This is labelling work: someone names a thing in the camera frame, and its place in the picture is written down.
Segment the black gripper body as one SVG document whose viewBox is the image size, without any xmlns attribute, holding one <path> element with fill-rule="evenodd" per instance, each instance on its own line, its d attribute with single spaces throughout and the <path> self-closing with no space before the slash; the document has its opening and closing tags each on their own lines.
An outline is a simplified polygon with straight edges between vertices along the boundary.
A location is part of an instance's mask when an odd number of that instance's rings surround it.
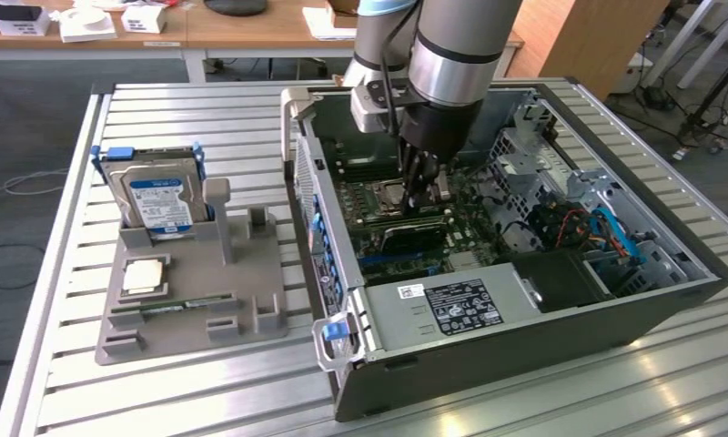
<svg viewBox="0 0 728 437">
<path fill-rule="evenodd" d="M 451 160 L 466 145 L 482 103 L 444 107 L 424 103 L 407 106 L 400 124 L 402 140 L 439 160 Z"/>
</svg>

